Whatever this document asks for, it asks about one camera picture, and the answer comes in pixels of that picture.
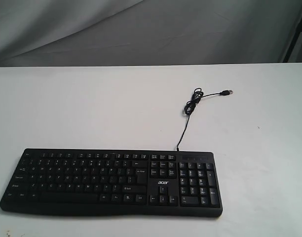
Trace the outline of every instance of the cable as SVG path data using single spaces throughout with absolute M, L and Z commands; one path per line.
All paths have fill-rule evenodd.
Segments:
M 190 115 L 191 113 L 195 110 L 195 107 L 196 107 L 196 104 L 199 103 L 199 101 L 201 100 L 201 98 L 204 98 L 204 97 L 207 97 L 207 96 L 212 96 L 212 95 L 230 95 L 232 94 L 233 91 L 232 90 L 224 90 L 220 93 L 213 93 L 213 94 L 209 94 L 209 95 L 204 95 L 204 92 L 202 92 L 202 89 L 199 87 L 199 88 L 196 88 L 194 90 L 194 93 L 193 95 L 191 96 L 191 100 L 188 101 L 184 107 L 184 112 L 185 114 L 187 115 L 187 120 L 186 120 L 186 124 L 185 124 L 185 128 L 184 128 L 184 131 L 181 135 L 181 138 L 176 146 L 176 150 L 179 152 L 180 149 L 179 149 L 179 145 L 184 137 L 184 133 L 187 129 L 187 126 L 189 124 L 189 118 L 190 118 Z

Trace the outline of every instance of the table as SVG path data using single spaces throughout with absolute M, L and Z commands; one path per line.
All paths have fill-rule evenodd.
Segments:
M 0 236 L 302 236 L 302 64 L 0 68 L 0 198 L 25 148 L 212 151 L 218 219 L 0 210 Z

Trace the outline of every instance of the white table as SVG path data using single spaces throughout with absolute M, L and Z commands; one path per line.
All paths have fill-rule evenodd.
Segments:
M 212 151 L 219 219 L 0 210 L 0 236 L 302 236 L 302 64 L 0 68 L 0 198 L 25 148 Z

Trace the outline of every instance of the black keyboard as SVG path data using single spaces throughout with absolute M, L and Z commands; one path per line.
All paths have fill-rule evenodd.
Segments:
M 26 149 L 0 201 L 4 211 L 64 215 L 217 217 L 210 152 Z

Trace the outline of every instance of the tabletop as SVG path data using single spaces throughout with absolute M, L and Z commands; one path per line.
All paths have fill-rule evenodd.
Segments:
M 1 237 L 302 236 L 302 64 L 0 68 L 0 199 L 25 148 L 213 152 L 217 219 L 3 212 Z

